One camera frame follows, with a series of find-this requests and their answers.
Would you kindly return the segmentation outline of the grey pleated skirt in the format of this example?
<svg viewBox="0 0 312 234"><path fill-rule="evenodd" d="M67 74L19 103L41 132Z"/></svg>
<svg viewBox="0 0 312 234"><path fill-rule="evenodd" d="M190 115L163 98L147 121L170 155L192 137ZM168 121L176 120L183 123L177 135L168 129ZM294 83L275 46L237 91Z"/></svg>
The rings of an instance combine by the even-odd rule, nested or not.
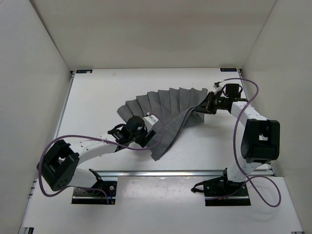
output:
<svg viewBox="0 0 312 234"><path fill-rule="evenodd" d="M207 94L206 88L150 91L136 96L134 100L126 101L118 108L117 113L125 122L132 116L145 117L147 113L161 119L162 122L155 125L155 136L147 144L147 147L156 145L151 149L151 157L158 161L169 151L182 129L204 122L204 114L195 112L194 108L204 101Z"/></svg>

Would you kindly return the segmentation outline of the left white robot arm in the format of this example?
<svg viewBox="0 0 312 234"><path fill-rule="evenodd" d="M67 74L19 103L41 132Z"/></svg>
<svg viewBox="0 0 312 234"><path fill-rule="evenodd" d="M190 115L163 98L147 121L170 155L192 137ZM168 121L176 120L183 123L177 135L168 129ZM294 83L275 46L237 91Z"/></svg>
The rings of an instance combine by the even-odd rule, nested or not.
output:
<svg viewBox="0 0 312 234"><path fill-rule="evenodd" d="M145 117L132 116L125 124L119 124L100 137L81 136L80 142L70 144L61 136L44 150L38 164L39 184L46 182L57 195L68 187L87 190L91 194L103 191L103 180L93 169L80 169L79 165L95 157L132 149L131 143L146 150L156 134L154 128L159 119L148 113Z"/></svg>

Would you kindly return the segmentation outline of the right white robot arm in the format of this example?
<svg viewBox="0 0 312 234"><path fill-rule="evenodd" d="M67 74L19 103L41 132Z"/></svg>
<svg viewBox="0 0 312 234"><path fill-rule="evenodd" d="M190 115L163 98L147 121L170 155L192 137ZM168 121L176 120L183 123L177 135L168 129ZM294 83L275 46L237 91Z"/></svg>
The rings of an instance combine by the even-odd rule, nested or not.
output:
<svg viewBox="0 0 312 234"><path fill-rule="evenodd" d="M218 184L219 191L230 195L236 183L246 180L256 168L279 156L280 123L257 112L246 98L241 97L243 88L239 84L214 84L215 91L208 93L204 101L195 108L198 113L215 115L226 110L236 117L233 134L235 165L225 169L226 177Z"/></svg>

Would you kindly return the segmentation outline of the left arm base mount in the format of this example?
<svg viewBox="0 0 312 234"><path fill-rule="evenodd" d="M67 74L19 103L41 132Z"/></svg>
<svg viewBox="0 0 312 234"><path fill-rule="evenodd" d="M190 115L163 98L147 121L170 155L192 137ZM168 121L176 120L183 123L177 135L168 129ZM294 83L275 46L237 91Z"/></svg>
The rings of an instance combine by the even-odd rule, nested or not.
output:
<svg viewBox="0 0 312 234"><path fill-rule="evenodd" d="M102 178L93 169L77 168L68 184L74 188L72 204L114 205L117 193L117 178Z"/></svg>

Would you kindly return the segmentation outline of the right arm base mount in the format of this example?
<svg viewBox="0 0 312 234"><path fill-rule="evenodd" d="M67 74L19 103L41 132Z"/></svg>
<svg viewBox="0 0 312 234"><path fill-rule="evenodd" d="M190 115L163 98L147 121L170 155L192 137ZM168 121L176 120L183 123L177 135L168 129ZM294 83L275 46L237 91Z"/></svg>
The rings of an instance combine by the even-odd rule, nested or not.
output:
<svg viewBox="0 0 312 234"><path fill-rule="evenodd" d="M226 175L195 184L191 191L203 193L206 207L251 206L244 182L232 182Z"/></svg>

